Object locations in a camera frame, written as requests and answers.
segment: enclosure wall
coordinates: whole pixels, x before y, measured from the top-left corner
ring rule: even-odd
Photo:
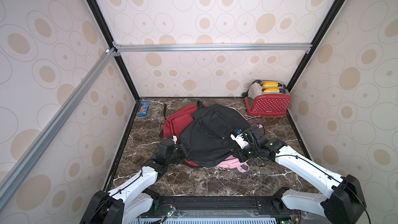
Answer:
[[[105,51],[84,0],[0,0],[0,181]]]
[[[134,99],[112,60],[3,210],[0,220],[5,218],[4,224],[79,223],[91,197],[103,189],[133,106]]]
[[[304,50],[122,53],[143,97],[235,97],[256,79],[286,85]]]
[[[379,224],[398,219],[397,23],[397,0],[348,0],[289,109],[313,160],[357,177]]]
[[[115,44],[311,43],[334,0],[97,0]],[[140,96],[240,96],[305,51],[123,53]]]
[[[85,0],[0,0],[0,181],[106,47]],[[109,61],[0,213],[1,224],[79,223],[102,189],[135,103]]]

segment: blue wrapper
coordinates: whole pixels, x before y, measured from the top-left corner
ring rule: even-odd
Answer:
[[[150,101],[143,101],[141,105],[140,111],[138,111],[137,115],[144,116],[147,115],[147,111],[149,108]]]

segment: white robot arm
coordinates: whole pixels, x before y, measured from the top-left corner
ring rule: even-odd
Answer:
[[[277,138],[268,141],[257,127],[238,130],[233,136],[240,145],[234,156],[241,161],[257,156],[268,158],[297,173],[320,191],[314,194],[288,189],[280,197],[280,207],[312,212],[327,217],[331,223],[355,223],[366,209],[355,177],[331,172]],[[172,139],[163,139],[156,156],[147,161],[141,171],[108,193],[98,191],[94,195],[80,223],[128,224],[129,220],[149,211],[153,198],[146,193],[146,188],[162,177],[169,165],[182,161],[184,154],[185,149]]]

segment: marble floor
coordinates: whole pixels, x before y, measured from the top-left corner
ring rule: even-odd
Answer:
[[[198,99],[156,98],[150,101],[146,116],[137,116],[130,137],[124,149],[113,188],[121,185],[137,173],[161,141],[159,132],[163,118],[163,103],[167,104],[166,117]],[[235,107],[251,124],[260,123],[266,128],[268,138],[278,137],[303,154],[297,138],[286,116],[258,117],[246,112],[244,99],[201,99],[203,104],[215,103]],[[272,161],[249,160],[250,170],[241,173],[237,169],[200,168],[191,169],[185,165],[169,167],[167,173],[149,188],[161,196],[268,196],[280,187],[303,192],[318,192],[310,183],[289,169]]]

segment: red toaster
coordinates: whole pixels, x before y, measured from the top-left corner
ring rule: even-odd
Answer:
[[[281,82],[257,80],[245,94],[249,115],[283,116],[291,102],[290,93]]]

